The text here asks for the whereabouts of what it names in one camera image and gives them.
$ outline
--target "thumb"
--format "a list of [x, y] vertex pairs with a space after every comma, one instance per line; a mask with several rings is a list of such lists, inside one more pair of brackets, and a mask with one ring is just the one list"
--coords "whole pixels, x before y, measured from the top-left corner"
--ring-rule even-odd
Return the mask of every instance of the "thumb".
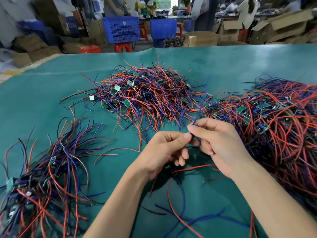
[[211, 141], [211, 139], [213, 137], [213, 133], [214, 133], [214, 131], [210, 131], [208, 129], [201, 128], [201, 127], [198, 127], [198, 126], [192, 125], [192, 124], [189, 124], [187, 126], [187, 129], [190, 133], [192, 133], [196, 137], [199, 137], [201, 139], [205, 139], [209, 142]]
[[173, 153], [181, 148], [184, 148], [191, 139], [192, 135], [190, 133], [181, 134], [177, 139], [167, 143], [168, 151]]

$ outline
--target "long dark hair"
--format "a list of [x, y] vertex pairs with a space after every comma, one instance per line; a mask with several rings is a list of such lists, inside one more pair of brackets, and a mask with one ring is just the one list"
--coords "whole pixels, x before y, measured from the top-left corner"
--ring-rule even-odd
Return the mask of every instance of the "long dark hair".
[[255, 7], [254, 0], [249, 0], [249, 14], [253, 12], [254, 7]]

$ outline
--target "red plastic stool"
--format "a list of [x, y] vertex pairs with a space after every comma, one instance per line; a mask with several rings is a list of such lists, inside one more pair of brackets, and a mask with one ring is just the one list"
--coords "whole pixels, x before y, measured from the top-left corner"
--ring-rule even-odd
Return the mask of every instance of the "red plastic stool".
[[122, 53], [122, 49], [125, 48], [125, 51], [127, 53], [131, 53], [132, 52], [132, 48], [131, 48], [131, 45], [130, 43], [128, 42], [122, 42], [122, 43], [116, 43], [114, 45], [114, 50], [116, 53]]
[[145, 38], [145, 40], [148, 40], [145, 25], [140, 25], [140, 38]]
[[181, 37], [182, 36], [182, 28], [183, 28], [183, 24], [178, 23], [177, 26], [179, 27], [179, 32], [176, 33], [177, 37]]
[[239, 32], [238, 41], [246, 42], [248, 38], [249, 29], [241, 30]]
[[96, 45], [88, 45], [81, 47], [80, 53], [102, 53], [102, 51]]

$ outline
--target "green tabletop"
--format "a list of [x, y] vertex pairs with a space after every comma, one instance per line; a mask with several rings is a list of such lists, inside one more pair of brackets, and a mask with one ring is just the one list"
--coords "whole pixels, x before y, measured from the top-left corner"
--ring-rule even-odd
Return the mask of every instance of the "green tabletop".
[[[14, 76], [0, 85], [0, 134], [2, 142], [0, 156], [3, 157], [10, 145], [17, 142], [18, 138], [26, 139], [35, 126], [31, 137], [33, 143], [39, 138], [34, 153], [37, 154], [49, 146], [47, 134], [56, 140], [56, 130], [59, 120], [66, 116], [72, 118], [67, 110], [69, 105], [76, 102], [80, 97], [76, 96], [62, 104], [58, 100], [69, 96], [76, 90], [92, 88], [92, 83], [79, 74], [97, 80], [113, 73], [117, 65], [130, 64], [151, 66], [159, 54], [160, 64], [165, 67], [173, 65], [173, 69], [180, 74], [192, 70], [187, 77], [205, 83], [207, 76], [211, 75], [207, 92], [216, 91], [243, 91], [250, 84], [242, 81], [253, 81], [256, 76], [268, 74], [281, 78], [300, 80], [301, 82], [315, 82], [317, 80], [317, 45], [259, 45], [259, 46], [222, 46], [222, 47], [189, 47], [149, 49], [138, 53], [102, 53], [102, 54], [78, 54], [63, 55], [50, 60], [35, 69], [30, 69], [21, 75]], [[116, 129], [115, 114], [106, 112], [100, 105], [87, 104], [93, 112], [84, 109], [83, 104], [77, 104], [76, 117], [87, 116], [84, 122], [93, 119], [96, 123], [104, 123], [97, 137], [117, 139], [107, 147], [125, 147], [138, 149], [138, 135], [130, 127], [126, 131]], [[176, 130], [165, 124], [164, 129]], [[90, 175], [90, 187], [88, 194], [104, 192], [105, 194], [95, 197], [99, 202], [105, 202], [116, 184], [120, 180], [126, 168], [135, 160], [137, 153], [127, 150], [117, 150], [117, 156], [106, 156], [94, 166], [94, 158], [83, 158], [87, 164]], [[205, 156], [191, 151], [191, 163], [200, 164]], [[12, 149], [9, 154], [10, 176], [18, 177], [22, 168], [21, 151]], [[5, 183], [4, 172], [0, 172], [0, 186]], [[196, 172], [181, 174], [180, 179], [184, 186], [186, 197], [186, 210], [184, 215], [196, 218], [202, 215], [215, 214], [226, 207], [224, 215], [245, 224], [250, 223], [250, 208], [229, 179], [214, 180], [204, 186], [203, 180], [210, 177], [222, 177], [212, 168], [201, 168]], [[162, 174], [155, 185], [152, 197], [149, 197], [148, 187], [142, 196], [142, 205], [146, 208], [161, 211], [154, 204], [168, 208], [167, 178]], [[182, 193], [179, 186], [173, 181], [170, 189], [171, 202], [177, 213], [182, 209]], [[81, 207], [81, 213], [89, 217], [91, 223], [101, 206], [89, 208]], [[168, 214], [159, 216], [144, 209], [139, 209], [134, 225], [132, 237], [163, 237], [164, 234], [176, 223], [177, 219]], [[263, 229], [257, 224], [259, 237], [266, 237]], [[179, 224], [176, 230], [169, 236], [175, 237], [181, 229]], [[212, 219], [196, 223], [193, 228], [202, 236], [206, 237], [248, 237], [249, 229], [237, 224]], [[185, 231], [180, 237], [194, 237]]]

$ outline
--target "person's left hand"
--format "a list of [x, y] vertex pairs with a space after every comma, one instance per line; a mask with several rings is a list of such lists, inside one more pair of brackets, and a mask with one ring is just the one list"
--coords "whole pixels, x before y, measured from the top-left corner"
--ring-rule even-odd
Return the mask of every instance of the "person's left hand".
[[176, 166], [185, 165], [185, 160], [189, 158], [186, 144], [199, 145], [197, 140], [191, 139], [190, 133], [157, 132], [133, 164], [147, 172], [149, 181], [153, 180], [169, 161], [173, 161]]

